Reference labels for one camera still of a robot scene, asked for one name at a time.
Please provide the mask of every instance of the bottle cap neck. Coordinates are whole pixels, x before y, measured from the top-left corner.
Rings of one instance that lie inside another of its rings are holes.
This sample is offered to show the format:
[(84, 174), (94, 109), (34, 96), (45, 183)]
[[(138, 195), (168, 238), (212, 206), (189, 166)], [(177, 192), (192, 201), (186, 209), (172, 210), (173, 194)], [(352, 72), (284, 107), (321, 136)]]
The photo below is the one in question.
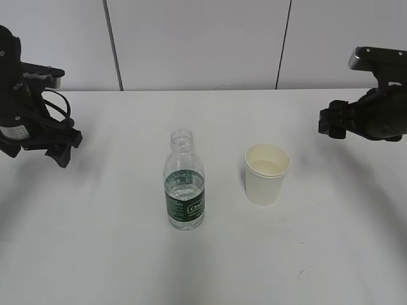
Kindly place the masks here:
[(188, 129), (176, 129), (171, 133), (171, 149), (175, 153), (193, 153), (193, 136)]

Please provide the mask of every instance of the cup rim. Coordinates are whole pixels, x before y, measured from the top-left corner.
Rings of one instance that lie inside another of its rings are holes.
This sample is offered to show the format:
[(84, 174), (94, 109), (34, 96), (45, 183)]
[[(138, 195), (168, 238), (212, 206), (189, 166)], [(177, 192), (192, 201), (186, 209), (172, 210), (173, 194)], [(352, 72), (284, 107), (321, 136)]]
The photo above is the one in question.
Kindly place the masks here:
[[(247, 162), (247, 153), (249, 152), (249, 150), (250, 150), (251, 148), (253, 148), (254, 146), (257, 146), (257, 145), (275, 146), (275, 147), (278, 147), (278, 148), (282, 149), (282, 150), (285, 152), (285, 154), (288, 156), (288, 159), (289, 159), (289, 163), (288, 163), (287, 168), (286, 168), (283, 172), (277, 173), (277, 174), (275, 174), (275, 175), (265, 175), (265, 174), (262, 174), (262, 173), (259, 173), (259, 172), (255, 171), (255, 170), (253, 169), (253, 167), (251, 167), (250, 164)], [(257, 175), (257, 176), (259, 176), (259, 177), (261, 177), (261, 178), (266, 178), (266, 179), (273, 179), (273, 178), (279, 178), (279, 177), (281, 177), (281, 176), (284, 176), (284, 175), (289, 171), (289, 169), (291, 168), (291, 156), (289, 155), (289, 153), (288, 153), (283, 147), (281, 147), (281, 146), (279, 146), (279, 145), (277, 145), (277, 144), (273, 144), (273, 143), (260, 142), (260, 143), (255, 143), (255, 144), (251, 145), (251, 146), (246, 150), (246, 153), (244, 154), (244, 161), (245, 161), (246, 167), (247, 167), (248, 169), (250, 169), (250, 171), (251, 171), (253, 174), (255, 174), (255, 175)]]

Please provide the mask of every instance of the water bottle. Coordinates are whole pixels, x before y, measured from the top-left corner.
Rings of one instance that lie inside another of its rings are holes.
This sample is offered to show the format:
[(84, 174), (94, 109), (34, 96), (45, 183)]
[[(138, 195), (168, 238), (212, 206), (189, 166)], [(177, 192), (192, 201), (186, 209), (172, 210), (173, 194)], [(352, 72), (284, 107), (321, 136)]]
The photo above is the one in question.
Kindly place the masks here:
[(170, 223), (179, 230), (198, 227), (205, 212), (205, 175), (189, 130), (172, 132), (171, 154), (165, 163), (163, 177)]

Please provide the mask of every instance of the white table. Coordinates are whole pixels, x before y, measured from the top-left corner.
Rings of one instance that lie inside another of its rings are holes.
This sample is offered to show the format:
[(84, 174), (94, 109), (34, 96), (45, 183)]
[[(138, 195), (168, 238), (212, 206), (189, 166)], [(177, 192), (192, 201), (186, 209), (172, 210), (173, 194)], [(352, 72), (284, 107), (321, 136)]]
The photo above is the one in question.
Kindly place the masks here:
[[(65, 170), (0, 156), (0, 304), (407, 304), (407, 142), (317, 133), (365, 91), (66, 92), (84, 140)], [(189, 232), (163, 196), (178, 127), (206, 172)], [(272, 207), (245, 197), (255, 142), (293, 160)]]

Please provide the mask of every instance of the white paper cup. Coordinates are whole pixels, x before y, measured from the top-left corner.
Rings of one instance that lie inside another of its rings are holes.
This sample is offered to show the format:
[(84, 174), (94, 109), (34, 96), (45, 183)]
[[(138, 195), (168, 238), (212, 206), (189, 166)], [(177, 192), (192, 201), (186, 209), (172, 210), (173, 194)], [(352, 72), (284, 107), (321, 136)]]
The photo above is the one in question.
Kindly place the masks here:
[(245, 154), (246, 195), (256, 205), (275, 202), (291, 159), (283, 148), (268, 144), (255, 144)]

